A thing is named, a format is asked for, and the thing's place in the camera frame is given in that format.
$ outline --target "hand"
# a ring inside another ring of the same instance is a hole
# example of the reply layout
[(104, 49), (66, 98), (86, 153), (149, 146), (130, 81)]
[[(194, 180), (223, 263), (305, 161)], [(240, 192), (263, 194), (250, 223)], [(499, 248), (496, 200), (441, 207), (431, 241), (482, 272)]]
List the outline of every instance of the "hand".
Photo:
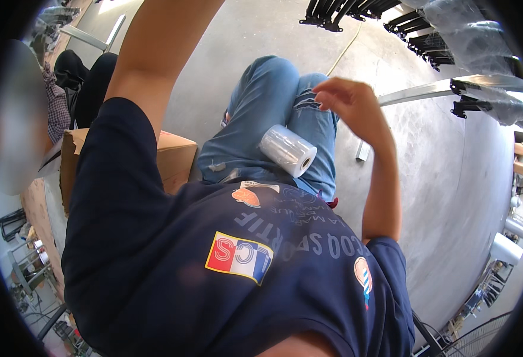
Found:
[(380, 110), (372, 88), (365, 83), (331, 78), (313, 88), (319, 109), (332, 110), (360, 139), (375, 151), (394, 147), (390, 128)]

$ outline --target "red white blue patch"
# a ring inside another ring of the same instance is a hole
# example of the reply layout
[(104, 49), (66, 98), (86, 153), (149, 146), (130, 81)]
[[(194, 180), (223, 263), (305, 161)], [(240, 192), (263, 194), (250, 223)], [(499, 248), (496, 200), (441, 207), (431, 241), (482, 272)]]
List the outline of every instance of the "red white blue patch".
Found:
[(273, 250), (268, 246), (216, 232), (205, 267), (220, 273), (245, 276), (261, 286), (272, 260)]
[(368, 301), (370, 299), (370, 292), (372, 291), (372, 276), (370, 275), (370, 269), (368, 268), (368, 263), (365, 258), (359, 256), (357, 260), (354, 261), (354, 275), (364, 289), (365, 306), (368, 310)]

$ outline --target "navy t-shirt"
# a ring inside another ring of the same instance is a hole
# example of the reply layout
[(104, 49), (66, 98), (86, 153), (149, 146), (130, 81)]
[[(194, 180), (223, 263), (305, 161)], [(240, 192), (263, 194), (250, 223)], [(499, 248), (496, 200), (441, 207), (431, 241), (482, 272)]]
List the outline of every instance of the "navy t-shirt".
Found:
[(364, 246), (288, 184), (164, 193), (150, 122), (124, 98), (102, 105), (82, 148), (62, 266), (67, 306), (104, 355), (254, 356), (309, 330), (340, 356), (414, 345), (396, 242)]

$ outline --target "plaid shirt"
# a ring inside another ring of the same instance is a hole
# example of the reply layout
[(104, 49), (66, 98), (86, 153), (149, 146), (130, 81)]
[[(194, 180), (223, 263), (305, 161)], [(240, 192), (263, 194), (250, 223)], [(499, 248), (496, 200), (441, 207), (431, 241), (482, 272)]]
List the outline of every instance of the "plaid shirt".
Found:
[(47, 93), (47, 134), (53, 144), (63, 138), (65, 129), (71, 125), (65, 90), (55, 84), (56, 77), (49, 63), (43, 68), (43, 82)]

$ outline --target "blue jeans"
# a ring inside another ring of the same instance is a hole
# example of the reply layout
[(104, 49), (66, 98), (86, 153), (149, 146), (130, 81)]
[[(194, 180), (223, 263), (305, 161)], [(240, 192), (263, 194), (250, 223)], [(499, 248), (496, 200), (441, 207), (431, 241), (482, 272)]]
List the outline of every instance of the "blue jeans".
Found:
[[(321, 191), (323, 200), (332, 201), (338, 116), (319, 110), (312, 92), (326, 79), (321, 73), (299, 77), (290, 61), (277, 56), (253, 61), (233, 90), (228, 125), (204, 144), (198, 157), (203, 179), (220, 182), (236, 168), (239, 176), (252, 180), (293, 180), (300, 189), (311, 194)], [(287, 174), (258, 147), (261, 137), (275, 124), (286, 126), (317, 147), (313, 164), (299, 178)]]

